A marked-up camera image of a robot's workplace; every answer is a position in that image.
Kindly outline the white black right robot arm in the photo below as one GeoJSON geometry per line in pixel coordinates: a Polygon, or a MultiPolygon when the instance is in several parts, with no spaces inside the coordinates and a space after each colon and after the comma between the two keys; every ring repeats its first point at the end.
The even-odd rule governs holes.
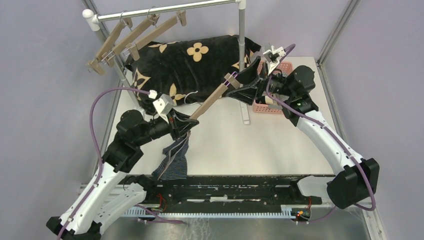
{"type": "Polygon", "coordinates": [[[268,63],[256,69],[257,59],[238,77],[250,77],[251,82],[229,91],[226,96],[252,105],[267,96],[282,107],[283,115],[303,132],[330,165],[334,178],[307,176],[289,189],[289,198],[301,204],[309,197],[330,199],[339,209],[356,206],[366,211],[377,207],[380,165],[374,158],[365,159],[353,150],[328,124],[310,92],[315,88],[315,72],[299,65],[287,76],[268,63]]]}

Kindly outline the beige hanger with striped underwear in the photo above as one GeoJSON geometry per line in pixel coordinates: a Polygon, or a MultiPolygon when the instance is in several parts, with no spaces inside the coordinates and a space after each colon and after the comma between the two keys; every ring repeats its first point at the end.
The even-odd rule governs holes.
{"type": "Polygon", "coordinates": [[[130,55],[132,56],[133,60],[138,60],[140,58],[139,50],[146,46],[148,43],[155,40],[157,37],[171,29],[173,26],[175,26],[177,23],[180,23],[183,27],[187,25],[187,17],[186,17],[186,11],[177,11],[176,15],[169,18],[162,24],[160,24],[156,29],[149,32],[147,35],[142,37],[139,40],[136,40],[133,45],[130,47],[127,47],[127,49],[130,52],[130,55]]]}

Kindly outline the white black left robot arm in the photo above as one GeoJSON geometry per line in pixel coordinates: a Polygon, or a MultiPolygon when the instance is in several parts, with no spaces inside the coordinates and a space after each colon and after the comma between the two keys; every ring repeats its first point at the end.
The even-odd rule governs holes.
{"type": "Polygon", "coordinates": [[[186,153],[191,129],[198,124],[197,119],[176,110],[165,118],[149,121],[138,110],[123,113],[117,133],[88,186],[65,213],[47,221],[47,228],[60,240],[98,240],[125,211],[141,202],[154,202],[157,182],[187,178],[186,153]],[[106,202],[106,197],[143,156],[141,146],[166,135],[172,137],[173,143],[163,149],[164,159],[151,176],[137,177],[123,193],[106,202]]]}

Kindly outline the navy striped underwear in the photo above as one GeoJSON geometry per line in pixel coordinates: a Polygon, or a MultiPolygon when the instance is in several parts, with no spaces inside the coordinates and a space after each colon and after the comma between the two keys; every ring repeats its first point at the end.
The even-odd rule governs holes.
{"type": "Polygon", "coordinates": [[[188,163],[186,154],[189,149],[191,131],[175,140],[171,145],[162,150],[164,159],[152,172],[152,176],[160,181],[186,180],[188,176],[188,163]]]}

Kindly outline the beige hanger with navy underwear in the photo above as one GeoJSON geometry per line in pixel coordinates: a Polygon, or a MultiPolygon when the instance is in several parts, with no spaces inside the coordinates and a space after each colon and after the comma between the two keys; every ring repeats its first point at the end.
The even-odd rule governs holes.
{"type": "Polygon", "coordinates": [[[198,102],[200,106],[187,120],[183,121],[197,120],[229,89],[229,85],[232,85],[235,89],[240,88],[242,84],[236,79],[237,76],[238,74],[236,72],[225,75],[225,82],[221,83],[202,104],[198,102]]]}

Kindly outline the beige clip hanger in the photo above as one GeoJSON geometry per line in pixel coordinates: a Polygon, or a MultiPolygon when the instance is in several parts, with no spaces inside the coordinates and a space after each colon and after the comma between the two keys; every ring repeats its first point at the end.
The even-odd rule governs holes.
{"type": "Polygon", "coordinates": [[[118,43],[115,43],[117,38],[120,36],[122,30],[120,30],[117,33],[117,37],[114,38],[112,41],[113,47],[109,47],[105,53],[101,55],[101,62],[107,63],[110,67],[112,67],[114,64],[111,63],[112,59],[115,56],[120,55],[122,52],[124,52],[128,45],[131,46],[131,44],[144,32],[146,31],[150,26],[155,26],[160,18],[160,14],[151,14],[148,15],[140,24],[138,24],[136,27],[132,28],[130,27],[131,18],[126,18],[126,20],[121,19],[120,23],[118,24],[121,29],[123,29],[125,26],[130,28],[130,33],[123,37],[121,41],[118,43]]]}

